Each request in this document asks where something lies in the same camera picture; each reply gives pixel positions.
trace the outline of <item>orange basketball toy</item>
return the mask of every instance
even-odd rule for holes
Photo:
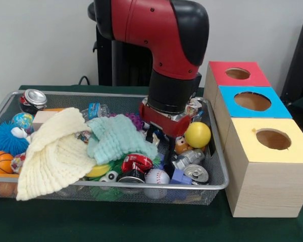
[[[13,156],[4,151],[0,151],[0,173],[2,174],[11,174],[13,173],[11,169],[11,161]]]

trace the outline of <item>green table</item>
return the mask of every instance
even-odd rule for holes
[[[27,88],[147,93],[144,87],[20,87]],[[303,241],[303,208],[298,218],[233,218],[224,191],[209,206],[0,199],[0,241],[84,240]]]

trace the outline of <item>circular hole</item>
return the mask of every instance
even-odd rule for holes
[[[238,80],[245,80],[250,77],[250,73],[242,68],[229,68],[226,70],[226,74],[228,77]]]
[[[256,133],[257,140],[270,149],[285,150],[291,146],[287,134],[274,129],[261,129]]]
[[[265,111],[272,105],[271,101],[262,94],[256,92],[241,92],[234,96],[234,101],[254,111]]]

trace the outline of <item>stacked wooden boxes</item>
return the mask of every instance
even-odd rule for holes
[[[209,62],[234,217],[297,217],[303,205],[303,133],[256,63]]]

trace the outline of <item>wire mesh basket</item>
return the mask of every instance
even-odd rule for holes
[[[47,96],[47,108],[75,107],[86,109],[91,102],[108,105],[112,113],[138,113],[139,104],[145,98],[142,95],[44,92]],[[9,122],[21,109],[19,97],[23,91],[9,94],[0,105],[0,124]],[[104,183],[79,180],[58,192],[40,196],[40,199],[82,200],[82,201],[117,201],[168,204],[209,205],[219,190],[229,183],[228,172],[222,153],[219,134],[211,105],[200,98],[203,103],[201,121],[207,124],[212,137],[205,151],[201,165],[207,170],[207,185],[171,185],[171,184],[133,184]],[[168,148],[166,141],[161,141],[158,150],[165,154]],[[0,177],[0,197],[16,197],[17,177]]]

